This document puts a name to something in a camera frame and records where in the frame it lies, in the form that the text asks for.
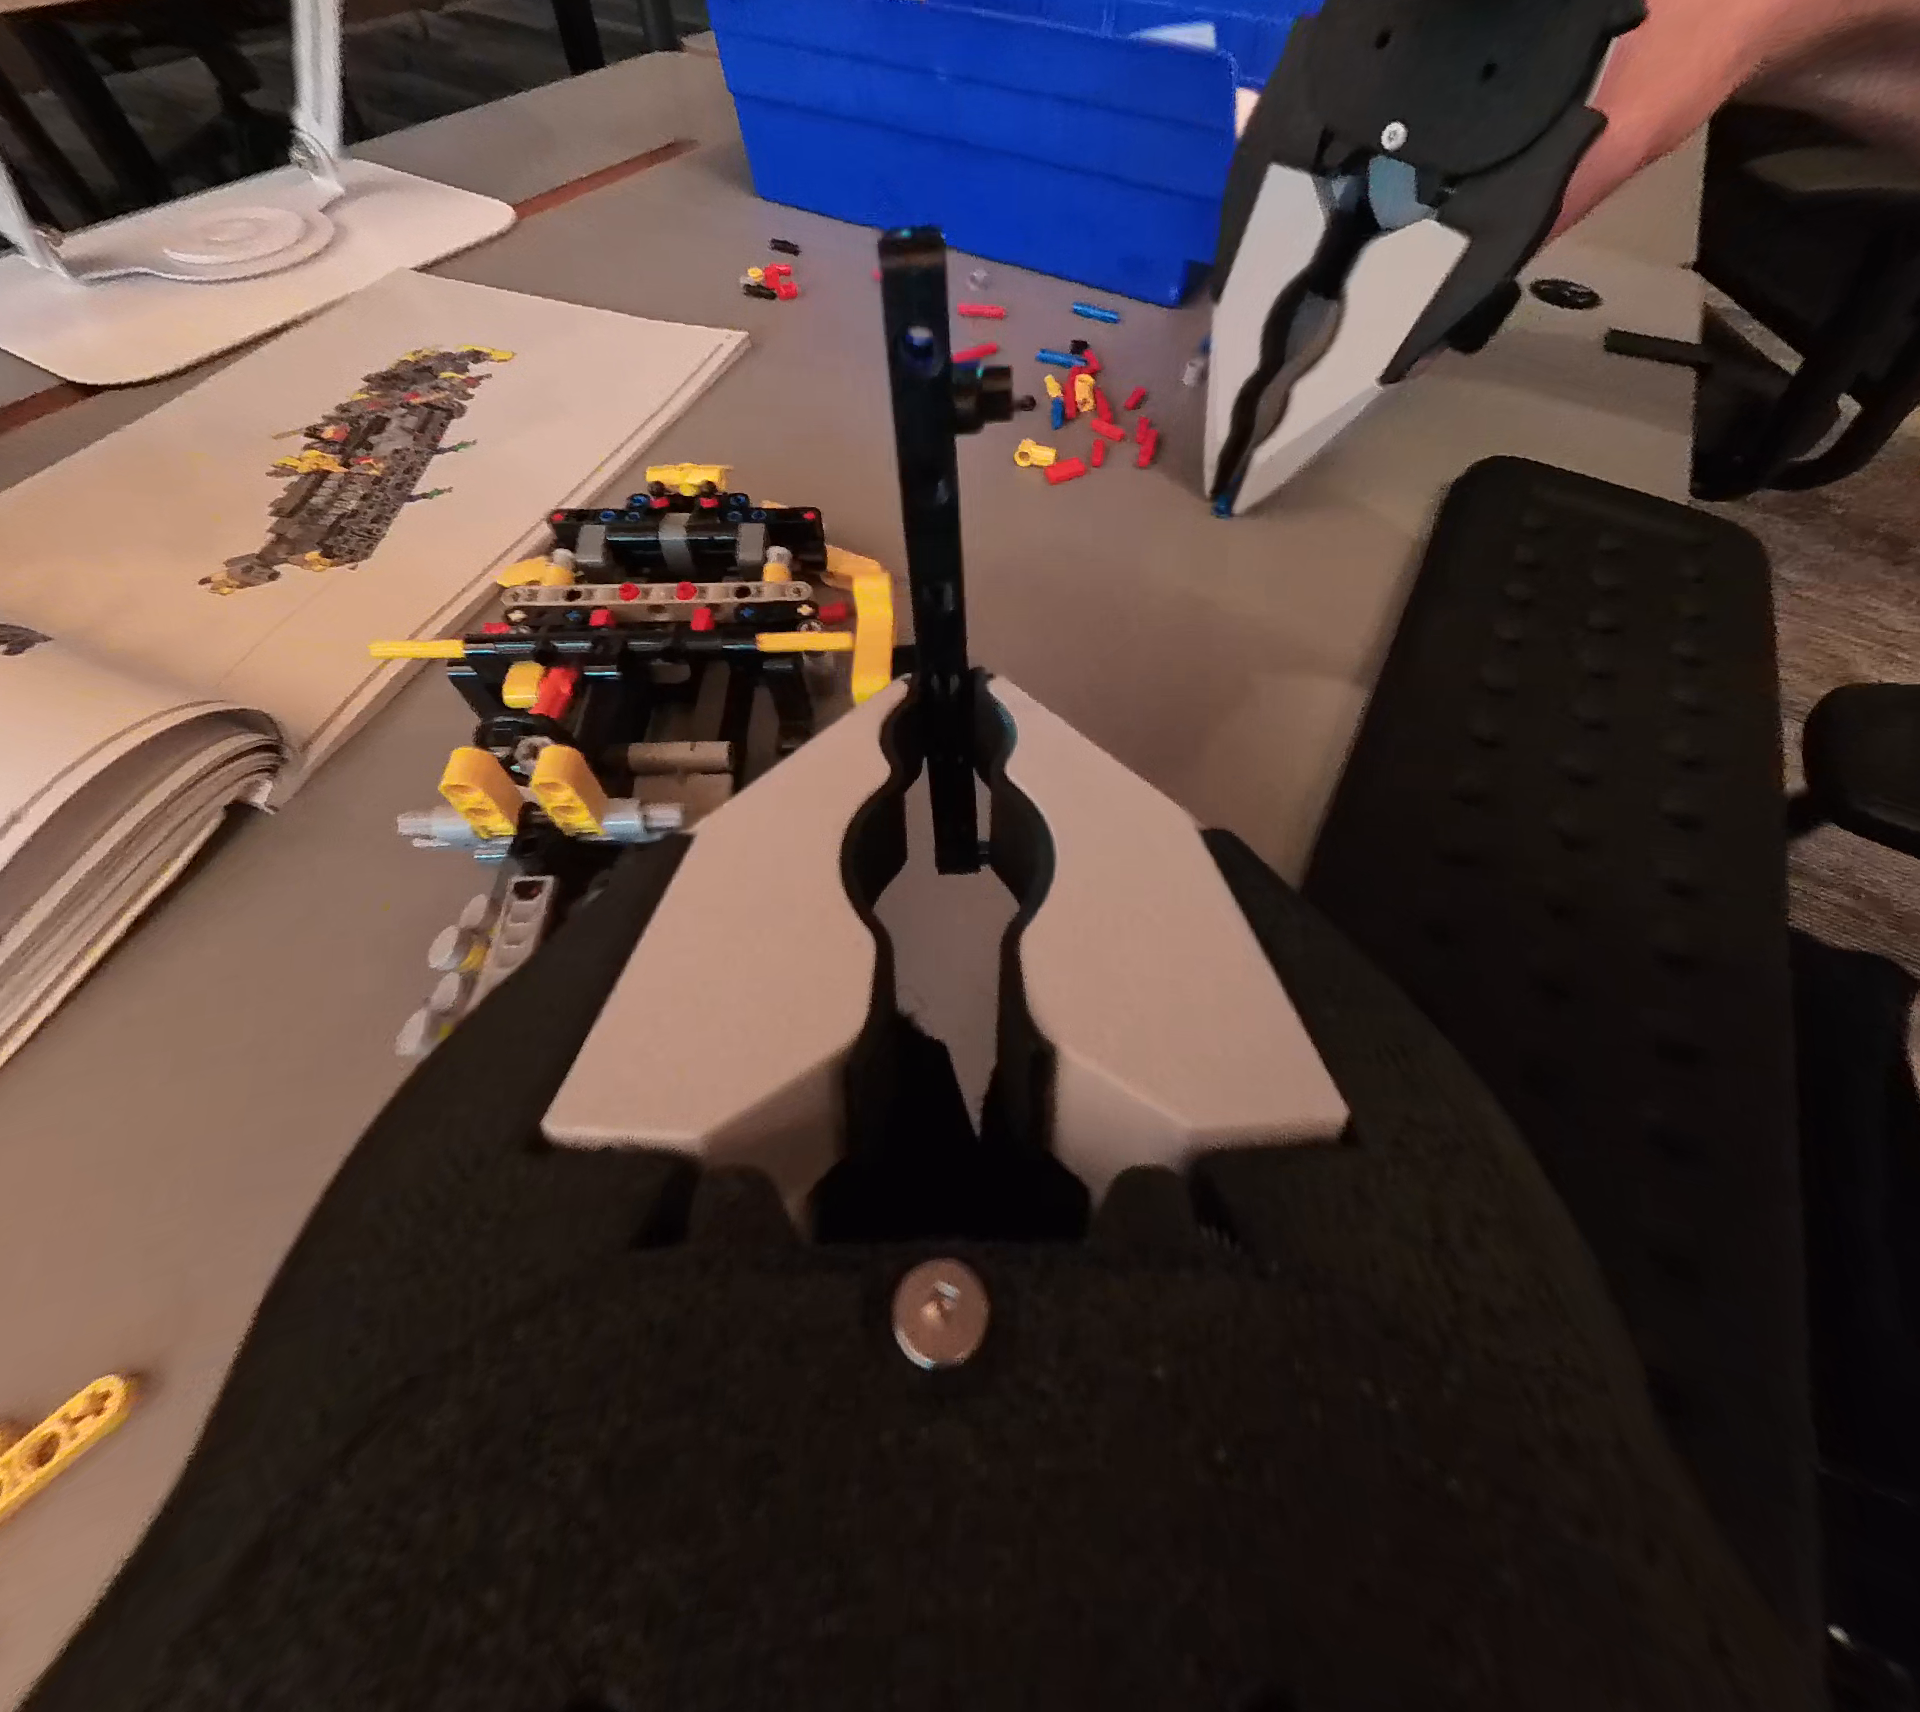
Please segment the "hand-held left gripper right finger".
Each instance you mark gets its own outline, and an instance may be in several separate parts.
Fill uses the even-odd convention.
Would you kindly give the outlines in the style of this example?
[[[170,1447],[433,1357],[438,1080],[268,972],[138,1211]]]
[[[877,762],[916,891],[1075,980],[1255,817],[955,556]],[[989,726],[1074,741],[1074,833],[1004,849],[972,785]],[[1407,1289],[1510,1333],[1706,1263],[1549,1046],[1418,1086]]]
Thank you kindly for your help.
[[[989,681],[989,1152],[1051,1211],[1123,1173],[1338,1142],[1338,1091],[1198,821]]]

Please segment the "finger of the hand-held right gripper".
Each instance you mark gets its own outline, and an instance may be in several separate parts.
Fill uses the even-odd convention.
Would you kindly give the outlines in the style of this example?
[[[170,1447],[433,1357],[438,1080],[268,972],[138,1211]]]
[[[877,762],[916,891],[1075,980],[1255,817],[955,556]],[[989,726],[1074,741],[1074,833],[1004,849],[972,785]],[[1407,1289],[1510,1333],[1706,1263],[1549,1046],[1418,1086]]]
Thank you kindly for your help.
[[[1363,408],[1331,439],[1331,444],[1396,387],[1389,371],[1403,373],[1421,361],[1421,354],[1412,350],[1412,342],[1423,330],[1427,312],[1468,256],[1468,249],[1468,236],[1434,219],[1385,234],[1363,232],[1363,247],[1342,292],[1339,328],[1331,347],[1338,379],[1323,381],[1323,390],[1339,400],[1363,394]],[[1289,476],[1278,492],[1321,458],[1331,444]]]
[[[1204,498],[1265,502],[1366,408],[1325,392],[1344,289],[1366,244],[1359,181],[1272,167],[1246,212],[1212,305]]]

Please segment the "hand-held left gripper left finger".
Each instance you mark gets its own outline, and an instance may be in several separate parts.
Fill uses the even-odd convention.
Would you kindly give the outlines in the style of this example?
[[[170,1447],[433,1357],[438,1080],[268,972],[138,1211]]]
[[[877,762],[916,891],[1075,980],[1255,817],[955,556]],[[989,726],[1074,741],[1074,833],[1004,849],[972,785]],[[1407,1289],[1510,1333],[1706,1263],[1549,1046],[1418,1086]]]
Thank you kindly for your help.
[[[544,1117],[566,1152],[763,1181],[825,1238],[984,1229],[946,1052],[903,1018],[877,899],[918,777],[903,679],[708,815]]]

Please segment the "black lego frame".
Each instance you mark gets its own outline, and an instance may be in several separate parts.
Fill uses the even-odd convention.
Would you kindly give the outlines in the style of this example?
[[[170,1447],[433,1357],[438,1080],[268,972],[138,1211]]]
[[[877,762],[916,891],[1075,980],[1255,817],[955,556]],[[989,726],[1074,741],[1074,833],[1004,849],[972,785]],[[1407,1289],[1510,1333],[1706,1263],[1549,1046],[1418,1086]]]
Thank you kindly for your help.
[[[916,651],[907,735],[926,785],[932,861],[944,876],[969,876],[982,844],[955,444],[1014,417],[1014,383],[1002,365],[953,361],[938,229],[884,232],[876,268]]]

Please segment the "scattered small lego pins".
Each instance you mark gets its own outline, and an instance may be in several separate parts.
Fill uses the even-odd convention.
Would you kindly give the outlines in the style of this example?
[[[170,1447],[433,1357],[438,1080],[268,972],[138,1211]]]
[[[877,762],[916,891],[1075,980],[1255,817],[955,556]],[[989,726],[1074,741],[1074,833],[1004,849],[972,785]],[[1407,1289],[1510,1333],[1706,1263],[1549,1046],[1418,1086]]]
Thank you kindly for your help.
[[[1155,387],[1126,349],[1141,312],[1106,292],[1074,290],[1035,302],[1017,320],[984,265],[961,270],[947,302],[947,350],[955,376],[982,384],[992,366],[1012,373],[1009,466],[1045,486],[1104,470],[1151,472],[1169,432]]]

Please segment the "partly built lego chassis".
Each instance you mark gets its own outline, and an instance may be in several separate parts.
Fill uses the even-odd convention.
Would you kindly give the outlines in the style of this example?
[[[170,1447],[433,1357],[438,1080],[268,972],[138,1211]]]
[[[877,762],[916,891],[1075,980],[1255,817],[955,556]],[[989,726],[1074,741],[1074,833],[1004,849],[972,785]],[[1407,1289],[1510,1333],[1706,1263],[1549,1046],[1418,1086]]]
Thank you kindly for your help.
[[[546,525],[546,548],[498,574],[491,618],[367,649],[438,666],[470,715],[398,836],[486,873],[428,949],[426,996],[395,1033],[407,1067],[627,854],[689,834],[898,668],[892,572],[832,542],[816,506],[735,491],[728,466],[648,469],[625,501]]]

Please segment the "yellow lego beam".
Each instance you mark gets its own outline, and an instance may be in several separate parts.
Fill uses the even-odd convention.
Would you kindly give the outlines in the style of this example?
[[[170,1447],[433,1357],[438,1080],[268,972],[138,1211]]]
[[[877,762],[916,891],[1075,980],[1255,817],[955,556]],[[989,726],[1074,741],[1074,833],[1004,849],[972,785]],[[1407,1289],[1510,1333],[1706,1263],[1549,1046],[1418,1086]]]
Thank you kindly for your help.
[[[132,1414],[140,1381],[104,1375],[63,1398],[29,1427],[1,1427],[1,1523],[8,1524],[53,1487]]]

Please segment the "person's right hand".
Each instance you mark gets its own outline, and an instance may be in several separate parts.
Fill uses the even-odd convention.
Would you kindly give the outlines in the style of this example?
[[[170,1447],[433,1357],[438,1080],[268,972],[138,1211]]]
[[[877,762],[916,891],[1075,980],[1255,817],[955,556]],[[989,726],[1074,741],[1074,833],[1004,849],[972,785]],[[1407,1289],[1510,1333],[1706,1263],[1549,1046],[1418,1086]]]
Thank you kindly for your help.
[[[1548,240],[1558,240],[1648,165],[1680,148],[1762,66],[1779,0],[1643,0],[1597,77],[1602,130],[1573,168]]]

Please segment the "blue plastic bin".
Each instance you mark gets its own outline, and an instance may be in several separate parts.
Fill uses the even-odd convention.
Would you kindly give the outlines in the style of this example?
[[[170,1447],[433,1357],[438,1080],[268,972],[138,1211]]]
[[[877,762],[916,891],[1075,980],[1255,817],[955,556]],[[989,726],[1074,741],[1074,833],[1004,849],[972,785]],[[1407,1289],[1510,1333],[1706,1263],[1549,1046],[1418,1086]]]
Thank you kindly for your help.
[[[1206,281],[1235,151],[1323,0],[706,0],[758,197],[1132,302]],[[1212,21],[1215,51],[1132,39]]]

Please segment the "black mesh-back office chair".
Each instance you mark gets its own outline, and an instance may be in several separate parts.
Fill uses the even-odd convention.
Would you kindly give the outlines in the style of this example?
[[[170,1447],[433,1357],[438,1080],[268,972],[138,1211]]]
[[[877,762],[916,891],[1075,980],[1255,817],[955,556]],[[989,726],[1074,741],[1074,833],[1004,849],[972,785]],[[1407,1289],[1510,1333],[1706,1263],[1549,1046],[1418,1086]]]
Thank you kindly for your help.
[[[1809,712],[1738,525],[1496,457],[1445,492],[1305,895],[1494,1093],[1838,1709],[1916,1709],[1916,977],[1794,844],[1916,862],[1916,684]]]

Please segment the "open instruction booklet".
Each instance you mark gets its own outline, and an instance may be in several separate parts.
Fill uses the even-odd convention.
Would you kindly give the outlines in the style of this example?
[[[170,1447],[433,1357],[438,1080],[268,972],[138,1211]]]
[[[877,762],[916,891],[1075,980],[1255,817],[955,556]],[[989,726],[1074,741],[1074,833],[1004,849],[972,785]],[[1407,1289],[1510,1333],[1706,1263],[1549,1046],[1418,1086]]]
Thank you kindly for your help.
[[[749,342],[405,270],[6,488],[1,1058]]]

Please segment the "wooden white document stand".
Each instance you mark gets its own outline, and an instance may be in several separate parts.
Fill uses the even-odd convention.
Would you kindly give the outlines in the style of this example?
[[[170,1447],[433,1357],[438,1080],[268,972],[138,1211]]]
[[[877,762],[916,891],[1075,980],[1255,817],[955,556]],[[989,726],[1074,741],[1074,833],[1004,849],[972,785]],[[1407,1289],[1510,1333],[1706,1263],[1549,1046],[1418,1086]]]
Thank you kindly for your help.
[[[1,0],[6,12],[107,0]],[[4,173],[4,354],[83,389],[239,350],[402,270],[501,236],[510,205],[348,158],[343,2],[287,0],[285,163],[58,234]]]

